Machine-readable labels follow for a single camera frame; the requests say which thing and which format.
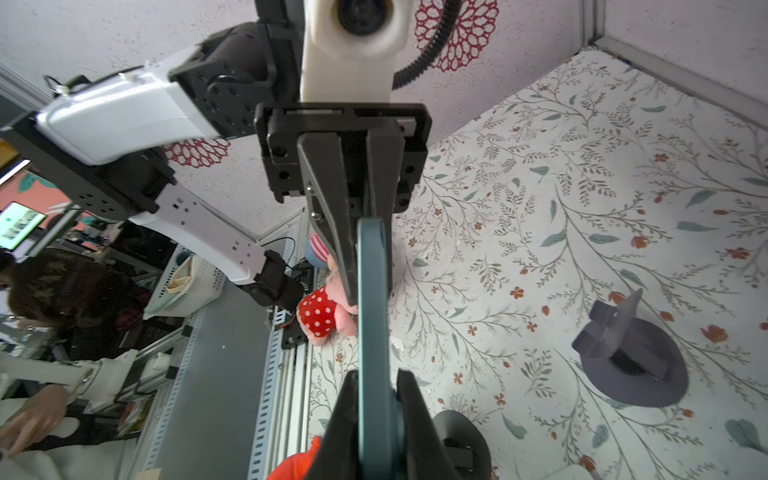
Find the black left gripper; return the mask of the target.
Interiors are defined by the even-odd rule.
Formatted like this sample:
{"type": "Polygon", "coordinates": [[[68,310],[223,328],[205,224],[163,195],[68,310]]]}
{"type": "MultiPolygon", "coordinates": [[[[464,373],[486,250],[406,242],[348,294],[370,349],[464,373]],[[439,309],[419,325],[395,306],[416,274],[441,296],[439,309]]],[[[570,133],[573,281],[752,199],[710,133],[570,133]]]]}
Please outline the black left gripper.
{"type": "Polygon", "coordinates": [[[427,107],[414,103],[264,103],[257,108],[255,129],[269,187],[278,202],[306,194],[312,225],[335,259],[351,306],[358,304],[356,224],[365,182],[364,213],[383,222],[390,295],[392,215],[410,206],[431,127],[427,107]]]}

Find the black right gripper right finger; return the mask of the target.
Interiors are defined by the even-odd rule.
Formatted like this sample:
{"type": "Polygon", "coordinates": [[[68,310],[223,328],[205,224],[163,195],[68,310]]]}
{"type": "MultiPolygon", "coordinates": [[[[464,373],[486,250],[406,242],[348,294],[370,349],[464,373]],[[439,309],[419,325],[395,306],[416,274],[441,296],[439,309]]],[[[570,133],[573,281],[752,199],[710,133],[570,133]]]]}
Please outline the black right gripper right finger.
{"type": "Polygon", "coordinates": [[[460,476],[444,451],[412,372],[398,371],[397,397],[404,427],[405,479],[459,479],[460,476]]]}

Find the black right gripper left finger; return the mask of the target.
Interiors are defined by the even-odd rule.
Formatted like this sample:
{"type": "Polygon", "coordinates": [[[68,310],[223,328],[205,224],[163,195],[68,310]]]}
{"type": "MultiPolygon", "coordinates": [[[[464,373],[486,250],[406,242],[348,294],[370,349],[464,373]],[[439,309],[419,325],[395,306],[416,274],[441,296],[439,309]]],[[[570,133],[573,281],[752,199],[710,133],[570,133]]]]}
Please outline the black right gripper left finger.
{"type": "Polygon", "coordinates": [[[359,374],[349,371],[342,383],[308,480],[355,480],[359,477],[359,374]]]}

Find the teal-edged black phone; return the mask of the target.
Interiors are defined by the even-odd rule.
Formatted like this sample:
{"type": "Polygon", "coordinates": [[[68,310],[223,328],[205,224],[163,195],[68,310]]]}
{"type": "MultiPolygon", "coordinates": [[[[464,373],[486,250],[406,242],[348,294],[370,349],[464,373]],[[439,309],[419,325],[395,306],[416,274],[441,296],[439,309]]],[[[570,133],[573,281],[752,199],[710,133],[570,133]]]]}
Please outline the teal-edged black phone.
{"type": "Polygon", "coordinates": [[[364,479],[404,479],[402,409],[392,387],[389,268],[384,223],[358,223],[359,430],[364,479]]]}

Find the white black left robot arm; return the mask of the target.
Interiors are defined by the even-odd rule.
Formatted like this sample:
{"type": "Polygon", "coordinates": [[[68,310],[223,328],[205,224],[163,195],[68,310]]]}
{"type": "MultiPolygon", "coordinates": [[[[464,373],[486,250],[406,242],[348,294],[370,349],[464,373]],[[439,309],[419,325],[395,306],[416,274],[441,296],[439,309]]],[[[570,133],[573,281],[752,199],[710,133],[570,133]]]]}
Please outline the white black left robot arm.
{"type": "Polygon", "coordinates": [[[2,129],[58,189],[97,216],[189,248],[264,306],[294,310],[300,284],[275,252],[176,178],[164,147],[256,136],[277,200],[305,196],[349,304],[386,297],[389,232],[419,182],[431,129],[421,104],[394,104],[447,45],[461,5],[404,68],[408,1],[260,1],[258,18],[159,62],[54,87],[53,101],[2,129]]]}

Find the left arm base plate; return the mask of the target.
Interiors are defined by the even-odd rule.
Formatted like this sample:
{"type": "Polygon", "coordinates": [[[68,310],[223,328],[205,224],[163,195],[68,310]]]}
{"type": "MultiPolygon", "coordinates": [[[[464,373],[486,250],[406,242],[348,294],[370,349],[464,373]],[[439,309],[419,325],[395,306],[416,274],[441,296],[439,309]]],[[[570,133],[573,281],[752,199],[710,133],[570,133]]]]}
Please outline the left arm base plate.
{"type": "Polygon", "coordinates": [[[277,309],[275,328],[280,334],[283,350],[292,350],[308,342],[298,320],[298,306],[299,303],[296,303],[291,309],[283,309],[282,307],[277,309]]]}

